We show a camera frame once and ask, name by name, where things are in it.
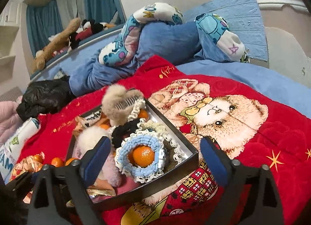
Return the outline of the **red bear print blanket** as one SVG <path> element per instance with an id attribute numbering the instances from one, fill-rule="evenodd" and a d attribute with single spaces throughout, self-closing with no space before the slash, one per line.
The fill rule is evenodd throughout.
<path id="1" fill-rule="evenodd" d="M 143 93 L 200 150 L 200 140 L 217 141 L 230 159 L 270 168 L 283 206 L 284 224 L 294 224 L 310 200 L 310 118 L 275 102 L 243 83 L 205 75 L 186 75 L 155 56 L 121 84 L 78 97 L 61 112 L 40 115 L 41 130 L 26 142 L 18 162 L 40 152 L 45 162 L 65 158 L 74 117 L 100 103 L 118 106 L 128 89 Z M 131 206 L 103 213 L 107 224 L 195 224 L 207 218 L 220 199 L 207 164 L 183 181 Z"/>

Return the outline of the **pink white fluffy hair claw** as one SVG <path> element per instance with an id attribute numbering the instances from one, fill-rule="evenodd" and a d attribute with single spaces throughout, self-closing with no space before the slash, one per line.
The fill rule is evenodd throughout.
<path id="1" fill-rule="evenodd" d="M 107 130 L 99 126 L 83 130 L 76 138 L 75 155 L 82 160 L 80 173 L 85 186 L 121 185 L 121 173 L 114 161 L 115 148 Z"/>

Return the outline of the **rear mandarin of pile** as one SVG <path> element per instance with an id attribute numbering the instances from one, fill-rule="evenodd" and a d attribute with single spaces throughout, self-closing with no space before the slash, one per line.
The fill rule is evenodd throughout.
<path id="1" fill-rule="evenodd" d="M 43 157 L 40 154 L 34 155 L 33 159 L 39 163 L 43 163 Z"/>

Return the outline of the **pink quilt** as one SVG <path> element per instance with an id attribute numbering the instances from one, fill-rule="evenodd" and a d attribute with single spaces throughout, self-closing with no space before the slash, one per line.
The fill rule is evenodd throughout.
<path id="1" fill-rule="evenodd" d="M 0 102 L 0 143 L 6 143 L 16 130 L 22 125 L 23 121 L 16 112 L 17 102 Z"/>

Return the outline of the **black puffer jacket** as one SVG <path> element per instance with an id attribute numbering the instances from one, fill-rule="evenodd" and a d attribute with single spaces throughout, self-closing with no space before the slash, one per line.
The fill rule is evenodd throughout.
<path id="1" fill-rule="evenodd" d="M 30 83 L 16 112 L 21 120 L 40 114 L 55 114 L 75 98 L 69 86 L 69 77 Z"/>

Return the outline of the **long brown plush toy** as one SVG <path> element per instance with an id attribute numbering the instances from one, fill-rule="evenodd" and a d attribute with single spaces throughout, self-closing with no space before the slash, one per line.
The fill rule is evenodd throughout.
<path id="1" fill-rule="evenodd" d="M 58 33 L 43 49 L 36 52 L 33 62 L 33 72 L 41 71 L 54 56 L 55 51 L 60 51 L 69 43 L 69 35 L 76 32 L 80 27 L 79 17 L 72 19 L 67 28 Z"/>

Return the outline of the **black shallow box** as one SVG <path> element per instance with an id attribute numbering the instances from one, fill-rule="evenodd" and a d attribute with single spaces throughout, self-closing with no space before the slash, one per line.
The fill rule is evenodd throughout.
<path id="1" fill-rule="evenodd" d="M 67 151 L 67 158 L 82 158 L 102 138 L 111 142 L 98 176 L 113 180 L 118 175 L 139 183 L 140 186 L 106 200 L 118 205 L 136 202 L 156 194 L 177 183 L 199 165 L 198 150 L 151 103 L 139 95 L 132 95 L 122 105 L 131 103 L 132 111 L 123 125 L 108 129 L 83 125 L 74 131 Z"/>

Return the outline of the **lone mandarin on blanket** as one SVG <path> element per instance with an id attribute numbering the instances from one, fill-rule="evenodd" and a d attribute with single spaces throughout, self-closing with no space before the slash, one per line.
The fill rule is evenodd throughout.
<path id="1" fill-rule="evenodd" d="M 155 160 L 155 152 L 149 146 L 137 146 L 132 152 L 132 157 L 137 166 L 146 168 Z"/>

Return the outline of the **blue white crochet scrunchie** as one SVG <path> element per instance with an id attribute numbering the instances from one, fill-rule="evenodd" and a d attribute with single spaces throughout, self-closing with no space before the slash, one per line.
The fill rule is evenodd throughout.
<path id="1" fill-rule="evenodd" d="M 148 183 L 164 174 L 166 156 L 164 135 L 146 130 L 126 138 L 116 149 L 114 159 L 121 174 Z"/>

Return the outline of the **mandarin of pile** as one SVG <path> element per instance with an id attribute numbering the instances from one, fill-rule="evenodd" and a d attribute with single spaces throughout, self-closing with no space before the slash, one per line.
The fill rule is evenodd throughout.
<path id="1" fill-rule="evenodd" d="M 64 162 L 61 158 L 55 157 L 51 160 L 51 165 L 58 168 L 64 166 Z"/>
<path id="2" fill-rule="evenodd" d="M 33 159 L 39 163 L 43 163 L 43 157 L 40 154 L 34 155 Z"/>

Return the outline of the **beige fluffy hair claw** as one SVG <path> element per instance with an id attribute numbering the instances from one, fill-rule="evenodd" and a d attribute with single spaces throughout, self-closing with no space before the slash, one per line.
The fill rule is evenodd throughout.
<path id="1" fill-rule="evenodd" d="M 101 110 L 107 116 L 111 126 L 124 125 L 131 114 L 135 102 L 143 98 L 137 89 L 126 89 L 114 84 L 109 86 L 101 101 Z"/>

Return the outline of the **blue fleece blanket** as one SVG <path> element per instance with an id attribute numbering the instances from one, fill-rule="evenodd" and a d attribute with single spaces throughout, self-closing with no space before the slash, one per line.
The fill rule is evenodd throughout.
<path id="1" fill-rule="evenodd" d="M 116 83 L 134 74 L 154 55 L 173 65 L 191 59 L 249 62 L 244 43 L 221 16 L 202 13 L 184 22 L 177 8 L 154 3 L 135 11 L 112 42 L 73 71 L 71 92 L 79 97 Z"/>

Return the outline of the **mickey mouse plush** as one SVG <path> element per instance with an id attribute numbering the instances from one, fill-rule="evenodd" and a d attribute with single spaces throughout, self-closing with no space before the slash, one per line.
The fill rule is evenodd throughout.
<path id="1" fill-rule="evenodd" d="M 69 35 L 69 48 L 68 52 L 78 48 L 79 43 L 92 35 L 95 35 L 105 28 L 105 23 L 96 23 L 94 19 L 83 20 L 82 30 L 71 33 Z"/>

